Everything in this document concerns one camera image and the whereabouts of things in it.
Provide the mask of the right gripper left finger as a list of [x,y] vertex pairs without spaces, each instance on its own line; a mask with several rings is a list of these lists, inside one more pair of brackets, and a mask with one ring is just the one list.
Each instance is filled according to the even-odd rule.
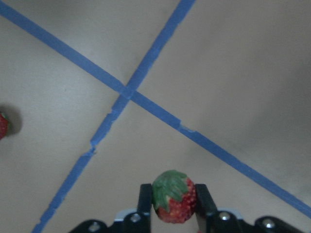
[[150,183],[141,184],[139,190],[137,212],[144,216],[151,215],[152,207],[152,185]]

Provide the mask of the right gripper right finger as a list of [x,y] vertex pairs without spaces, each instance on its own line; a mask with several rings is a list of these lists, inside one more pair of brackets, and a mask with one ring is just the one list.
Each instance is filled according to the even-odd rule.
[[196,213],[202,217],[207,218],[218,212],[217,206],[205,184],[195,185],[197,204]]

